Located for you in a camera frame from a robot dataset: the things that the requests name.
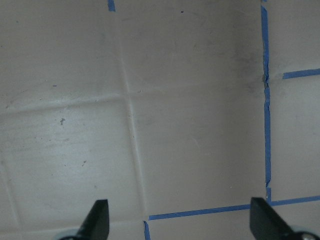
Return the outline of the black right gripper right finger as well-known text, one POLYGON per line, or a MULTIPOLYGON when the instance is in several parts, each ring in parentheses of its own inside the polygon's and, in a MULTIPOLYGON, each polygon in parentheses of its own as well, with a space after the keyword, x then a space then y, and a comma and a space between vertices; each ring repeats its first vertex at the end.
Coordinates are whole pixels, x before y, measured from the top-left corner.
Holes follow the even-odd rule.
POLYGON ((312 232, 293 230, 261 197, 250 200, 249 228, 256 240, 319 240, 312 232))

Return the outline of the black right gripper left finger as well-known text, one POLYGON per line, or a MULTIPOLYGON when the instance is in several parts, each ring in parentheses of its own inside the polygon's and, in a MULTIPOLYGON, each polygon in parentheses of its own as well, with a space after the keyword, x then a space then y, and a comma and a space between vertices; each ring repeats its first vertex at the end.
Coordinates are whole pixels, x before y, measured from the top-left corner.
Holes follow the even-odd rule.
POLYGON ((110 233, 109 203, 96 200, 77 232, 60 240, 107 240, 110 233))

